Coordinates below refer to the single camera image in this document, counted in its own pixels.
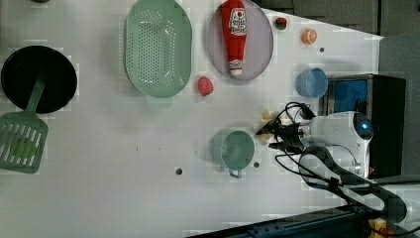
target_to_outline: red ketchup bottle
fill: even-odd
[[[241,0],[225,2],[222,5],[222,18],[231,75],[241,75],[247,41],[247,17]]]

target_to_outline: green plastic basket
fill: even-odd
[[[169,98],[191,74],[192,29],[173,0],[140,0],[127,17],[126,70],[144,94]]]

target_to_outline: pink ball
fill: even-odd
[[[201,95],[207,96],[208,94],[212,93],[213,90],[213,83],[208,77],[203,76],[198,79],[198,91]]]

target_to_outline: green spatula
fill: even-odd
[[[25,111],[0,117],[0,169],[34,174],[40,168],[49,127],[37,116],[36,109],[48,77],[43,66]]]

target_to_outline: white bottle cap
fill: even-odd
[[[241,74],[242,74],[242,70],[241,70],[241,69],[232,69],[232,70],[231,70],[231,74],[232,74],[233,76],[238,76],[238,75],[241,75]]]

